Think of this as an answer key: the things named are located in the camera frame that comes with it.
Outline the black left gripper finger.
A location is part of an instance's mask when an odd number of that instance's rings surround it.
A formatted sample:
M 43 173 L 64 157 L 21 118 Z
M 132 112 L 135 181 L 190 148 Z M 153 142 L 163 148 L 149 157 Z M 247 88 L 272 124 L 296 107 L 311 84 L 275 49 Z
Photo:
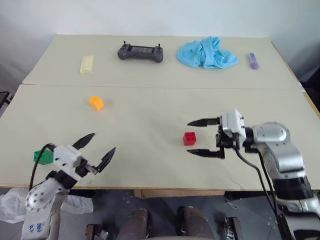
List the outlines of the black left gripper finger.
M 101 173 L 105 167 L 111 162 L 114 154 L 116 152 L 116 147 L 112 148 L 105 156 L 101 159 L 101 163 L 96 167 L 98 173 Z
M 84 148 L 90 141 L 91 139 L 95 136 L 95 133 L 90 133 L 85 135 L 84 137 L 80 138 L 78 141 L 76 141 L 72 147 L 74 147 L 77 150 L 80 150 Z

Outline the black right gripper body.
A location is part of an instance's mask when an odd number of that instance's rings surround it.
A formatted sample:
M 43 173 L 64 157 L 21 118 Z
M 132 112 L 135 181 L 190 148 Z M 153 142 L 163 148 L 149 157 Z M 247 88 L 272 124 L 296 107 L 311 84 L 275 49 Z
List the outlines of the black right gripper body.
M 223 117 L 219 117 L 219 127 L 217 134 L 215 136 L 216 138 L 216 147 L 222 149 L 234 149 L 239 150 L 240 149 L 240 142 L 239 142 L 239 134 L 238 133 L 230 133 L 231 136 L 227 135 L 223 130 Z

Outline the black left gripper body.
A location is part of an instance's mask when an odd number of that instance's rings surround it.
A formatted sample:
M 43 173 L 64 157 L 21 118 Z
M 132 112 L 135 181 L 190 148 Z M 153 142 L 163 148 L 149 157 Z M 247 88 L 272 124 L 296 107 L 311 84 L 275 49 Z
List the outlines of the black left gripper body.
M 75 173 L 80 177 L 85 177 L 88 173 L 96 175 L 100 170 L 98 167 L 88 164 L 86 159 L 82 159 L 80 164 L 75 168 Z

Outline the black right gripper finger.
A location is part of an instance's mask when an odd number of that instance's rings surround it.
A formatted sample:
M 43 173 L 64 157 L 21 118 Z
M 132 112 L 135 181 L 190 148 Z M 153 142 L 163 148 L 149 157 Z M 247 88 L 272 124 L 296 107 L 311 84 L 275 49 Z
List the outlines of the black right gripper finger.
M 225 152 L 223 149 L 219 151 L 210 151 L 209 149 L 189 149 L 187 152 L 203 158 L 225 158 Z
M 189 122 L 187 125 L 193 126 L 193 127 L 207 127 L 210 125 L 220 125 L 220 124 L 221 124 L 221 117 L 216 117 L 216 118 L 202 118 L 199 120 L 194 120 Z

